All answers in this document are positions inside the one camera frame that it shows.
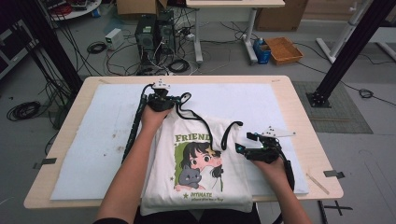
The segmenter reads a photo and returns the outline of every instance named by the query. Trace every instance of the white tote bag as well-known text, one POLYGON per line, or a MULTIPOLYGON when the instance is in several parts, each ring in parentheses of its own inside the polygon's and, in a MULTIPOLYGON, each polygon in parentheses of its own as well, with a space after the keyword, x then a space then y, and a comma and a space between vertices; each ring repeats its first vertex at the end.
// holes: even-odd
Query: white tote bag
POLYGON ((209 208, 250 212, 245 158, 235 151, 239 129, 226 119, 174 108, 157 132, 141 215, 209 208))

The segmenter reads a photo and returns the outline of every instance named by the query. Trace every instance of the gray floor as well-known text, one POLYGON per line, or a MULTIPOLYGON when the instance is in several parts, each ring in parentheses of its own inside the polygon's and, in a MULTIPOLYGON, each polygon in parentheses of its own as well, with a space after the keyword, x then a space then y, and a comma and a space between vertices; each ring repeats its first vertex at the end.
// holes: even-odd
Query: gray floor
MULTIPOLYGON (((121 28, 126 35, 134 33, 135 22, 122 21, 114 11, 103 11, 98 19, 89 15, 71 20, 70 31, 73 34, 81 53, 87 56, 85 48, 94 41, 104 41, 104 36, 113 28, 121 28)), ((246 24, 237 23, 241 28, 246 24)), ((328 41, 329 45, 336 39, 344 27, 339 21, 303 21, 299 30, 292 33, 261 33, 258 36, 286 36, 295 43, 307 45, 323 55, 315 42, 317 37, 328 41)), ((75 53, 62 34, 59 35, 71 61, 75 63, 75 53)), ((202 39, 234 40, 233 31, 218 22, 202 25, 202 39)), ((304 53, 300 60, 307 66, 327 72, 331 64, 320 58, 312 49, 296 45, 304 53)), ((192 46, 185 47, 189 60, 194 59, 192 46)), ((239 43, 227 45, 203 44, 205 63, 193 75, 286 75, 295 81, 321 81, 325 74, 312 70, 297 63, 276 66, 250 66, 248 57, 239 43)), ((347 71, 343 80, 356 89, 368 89, 376 97, 396 102, 396 64, 376 44, 368 44, 347 71)), ((136 46, 120 51, 111 59, 117 65, 128 67, 138 62, 136 46)), ((89 63, 102 75, 105 54, 91 55, 89 63)), ((124 72, 122 68, 113 66, 113 71, 124 72)), ((89 72, 83 68, 79 72, 82 77, 89 72)), ((191 71, 181 75, 190 75, 191 71)), ((97 208, 84 209, 51 209, 28 210, 23 201, 35 180, 38 170, 33 169, 35 162, 45 158, 44 149, 51 137, 56 134, 48 118, 11 122, 7 120, 8 110, 28 101, 45 103, 47 95, 41 93, 46 81, 29 57, 23 59, 7 76, 0 80, 0 223, 90 223, 93 221, 97 208)), ((340 206, 351 207, 353 210, 325 209, 329 223, 395 223, 396 222, 396 163, 394 148, 396 145, 396 106, 374 98, 362 99, 358 93, 346 88, 360 112, 370 125, 374 134, 317 133, 333 169, 343 172, 345 178, 340 179, 344 189, 344 197, 337 200, 340 206)), ((323 201, 325 205, 335 205, 334 201, 323 201)), ((306 211, 314 223, 322 223, 317 202, 303 202, 306 211)), ((262 223, 271 223, 278 215, 276 203, 260 203, 262 223)))

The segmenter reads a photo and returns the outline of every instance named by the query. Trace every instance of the floor mat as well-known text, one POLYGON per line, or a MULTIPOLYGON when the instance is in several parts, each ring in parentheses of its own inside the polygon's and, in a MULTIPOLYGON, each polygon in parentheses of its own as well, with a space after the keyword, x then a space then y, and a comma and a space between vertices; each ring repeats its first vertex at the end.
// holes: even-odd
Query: floor mat
POLYGON ((292 83, 317 133, 373 133, 342 84, 329 98, 331 108, 317 108, 309 104, 306 93, 314 92, 320 83, 292 83))

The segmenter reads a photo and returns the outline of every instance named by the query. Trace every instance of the white board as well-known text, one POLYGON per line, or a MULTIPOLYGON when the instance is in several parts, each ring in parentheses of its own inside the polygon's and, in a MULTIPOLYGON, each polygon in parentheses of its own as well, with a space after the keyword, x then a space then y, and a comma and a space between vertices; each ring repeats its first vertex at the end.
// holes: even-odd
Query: white board
MULTIPOLYGON (((144 87, 141 84, 103 84, 97 88, 65 156, 52 200, 104 198, 120 168, 144 87)), ((168 95, 179 96, 184 92, 190 92, 192 97, 183 108, 192 109, 197 114, 243 121, 239 142, 246 147, 260 146, 246 139, 247 132, 261 133, 269 126, 286 130, 269 84, 172 84, 168 95)), ((153 93, 150 88, 146 90, 146 94, 149 93, 153 93)), ((291 160, 296 180, 294 192, 308 193, 290 137, 279 138, 279 142, 291 160)), ((250 161, 246 161, 246 172, 253 196, 274 194, 262 173, 250 161)))

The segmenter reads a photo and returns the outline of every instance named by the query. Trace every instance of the dark sleeve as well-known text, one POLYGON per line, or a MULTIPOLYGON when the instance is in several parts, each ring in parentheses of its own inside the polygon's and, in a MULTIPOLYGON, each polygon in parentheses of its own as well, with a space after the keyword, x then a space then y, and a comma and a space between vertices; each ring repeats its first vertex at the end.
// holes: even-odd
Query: dark sleeve
POLYGON ((93 224, 128 224, 128 222, 116 217, 106 217, 96 220, 93 224))

